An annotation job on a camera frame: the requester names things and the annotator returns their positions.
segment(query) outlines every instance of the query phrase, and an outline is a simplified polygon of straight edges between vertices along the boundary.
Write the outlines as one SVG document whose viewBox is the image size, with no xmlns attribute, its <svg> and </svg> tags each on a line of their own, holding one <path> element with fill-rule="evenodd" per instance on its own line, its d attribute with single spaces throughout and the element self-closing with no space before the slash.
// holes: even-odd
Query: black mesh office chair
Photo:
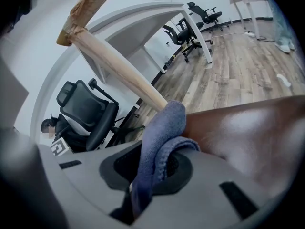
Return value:
<svg viewBox="0 0 305 229">
<path fill-rule="evenodd" d="M 217 22 L 219 22 L 218 17 L 220 17 L 223 13 L 222 12 L 216 13 L 215 12 L 216 7 L 211 9 L 214 12 L 214 14 L 208 15 L 207 11 L 209 9 L 203 10 L 198 5 L 195 5 L 194 2 L 189 2 L 187 3 L 187 5 L 189 6 L 190 11 L 200 15 L 204 23 L 206 24 L 215 23 L 215 26 L 218 27 L 221 31 L 223 31 L 222 27 L 219 24 L 217 24 Z"/>
<path fill-rule="evenodd" d="M 184 60 L 186 62 L 188 62 L 189 59 L 188 59 L 187 56 L 195 48 L 202 48 L 202 46 L 200 45 L 200 43 L 195 43 L 194 42 L 194 38 L 197 38 L 197 37 L 196 37 L 194 31 L 192 30 L 191 26 L 189 25 L 189 23 L 186 21 L 185 18 L 179 20 L 179 23 L 177 25 L 180 25 L 181 29 L 182 29 L 182 32 L 180 32 L 179 34 L 177 34 L 176 31 L 168 25 L 164 25 L 164 26 L 162 26 L 162 28 L 168 30 L 168 31 L 164 31 L 164 32 L 169 35 L 169 37 L 172 39 L 173 43 L 176 44 L 176 45 L 182 45 L 185 42 L 187 42 L 187 43 L 191 42 L 191 45 L 188 46 L 186 49 L 184 49 L 182 51 L 182 54 L 184 55 Z M 199 29 L 201 29 L 203 27 L 202 22 L 199 22 L 196 25 Z M 214 43 L 211 40 L 205 40 L 205 42 L 209 42 L 211 45 Z"/>
<path fill-rule="evenodd" d="M 86 143 L 87 151 L 96 149 L 109 131 L 118 135 L 117 144 L 119 141 L 125 142 L 124 137 L 127 133 L 144 128 L 143 125 L 138 128 L 125 129 L 115 127 L 119 103 L 102 90 L 94 78 L 89 81 L 88 85 L 92 90 L 98 90 L 113 103 L 98 98 L 81 80 L 76 83 L 66 82 L 56 97 L 56 101 L 61 107 L 61 113 L 75 120 L 86 131 L 90 132 Z"/>
</svg>

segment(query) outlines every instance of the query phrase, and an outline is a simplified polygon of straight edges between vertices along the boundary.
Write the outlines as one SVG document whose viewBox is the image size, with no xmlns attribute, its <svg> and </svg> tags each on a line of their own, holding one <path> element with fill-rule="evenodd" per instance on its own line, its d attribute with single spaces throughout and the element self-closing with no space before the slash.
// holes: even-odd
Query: wooden floor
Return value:
<svg viewBox="0 0 305 229">
<path fill-rule="evenodd" d="M 260 34 L 273 38 L 273 22 L 258 21 Z M 291 54 L 278 50 L 273 42 L 262 42 L 243 34 L 241 24 L 230 28 L 203 33 L 207 40 L 214 37 L 213 63 L 208 64 L 202 50 L 195 49 L 189 62 L 179 54 L 166 74 L 162 75 L 155 88 L 167 100 L 184 104 L 187 113 L 246 104 L 266 99 L 305 94 L 305 80 Z M 282 74 L 292 84 L 287 87 L 277 74 Z M 142 103 L 126 126 L 147 125 L 156 112 Z M 138 140 L 142 131 L 126 137 L 126 141 Z"/>
</svg>

